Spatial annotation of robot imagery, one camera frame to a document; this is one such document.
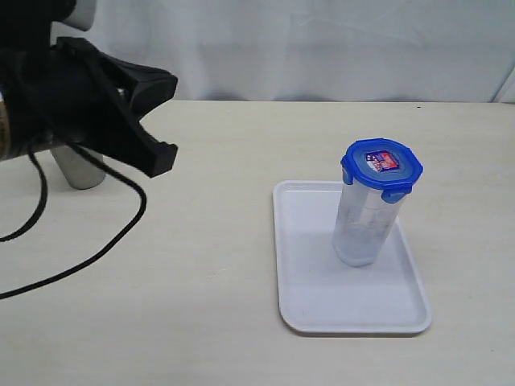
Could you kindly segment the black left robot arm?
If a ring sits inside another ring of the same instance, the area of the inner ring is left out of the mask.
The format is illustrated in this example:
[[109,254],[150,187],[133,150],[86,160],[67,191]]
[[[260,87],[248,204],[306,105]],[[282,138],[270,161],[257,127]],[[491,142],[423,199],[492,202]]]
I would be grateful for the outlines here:
[[41,55],[1,51],[1,159],[76,144],[153,178],[178,148],[147,133],[141,119],[175,94],[161,68],[118,60],[88,40],[61,37]]

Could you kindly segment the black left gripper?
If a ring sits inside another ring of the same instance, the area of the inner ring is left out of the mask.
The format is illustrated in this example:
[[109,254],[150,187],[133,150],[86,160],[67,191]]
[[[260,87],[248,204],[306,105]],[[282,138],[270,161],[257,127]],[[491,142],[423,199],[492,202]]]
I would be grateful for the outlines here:
[[59,38],[42,53],[1,51],[1,159],[78,145],[153,178],[170,171],[175,144],[141,119],[175,95],[169,71],[116,59],[82,38]]

